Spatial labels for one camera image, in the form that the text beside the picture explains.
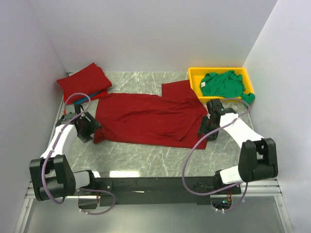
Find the dark red t-shirt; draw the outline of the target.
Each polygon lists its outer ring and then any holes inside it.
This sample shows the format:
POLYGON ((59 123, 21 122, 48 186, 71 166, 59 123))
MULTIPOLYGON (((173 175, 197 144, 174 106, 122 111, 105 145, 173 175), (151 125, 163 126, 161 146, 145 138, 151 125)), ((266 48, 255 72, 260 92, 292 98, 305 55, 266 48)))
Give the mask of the dark red t-shirt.
POLYGON ((188 80, 162 84, 162 95, 110 93, 99 99, 96 119, 102 125, 94 143, 105 140, 192 148, 207 110, 188 80))

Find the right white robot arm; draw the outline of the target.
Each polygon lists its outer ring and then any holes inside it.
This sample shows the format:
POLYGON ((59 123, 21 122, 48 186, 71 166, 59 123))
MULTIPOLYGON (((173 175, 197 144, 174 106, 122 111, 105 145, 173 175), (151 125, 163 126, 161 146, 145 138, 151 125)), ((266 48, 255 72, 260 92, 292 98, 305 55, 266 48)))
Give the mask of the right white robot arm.
POLYGON ((207 102, 198 131, 207 141, 215 141, 225 130, 241 149, 238 165, 216 171, 213 186, 223 188, 234 183, 249 183, 275 178, 278 175, 276 143, 252 130, 233 108, 224 108, 220 99, 207 102))

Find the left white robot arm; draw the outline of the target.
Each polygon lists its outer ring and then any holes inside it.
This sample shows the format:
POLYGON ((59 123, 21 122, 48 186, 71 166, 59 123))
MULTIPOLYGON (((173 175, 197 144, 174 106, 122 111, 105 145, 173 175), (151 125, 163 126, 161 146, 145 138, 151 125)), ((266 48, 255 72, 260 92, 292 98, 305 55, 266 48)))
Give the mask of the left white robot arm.
POLYGON ((39 159, 29 164, 35 198, 49 200, 48 190, 55 199, 72 196, 79 188, 91 187, 94 173, 91 170, 72 172, 66 159, 73 141, 79 138, 83 143, 91 141, 92 135, 101 124, 80 104, 74 105, 75 112, 61 116, 55 125, 55 134, 39 159))

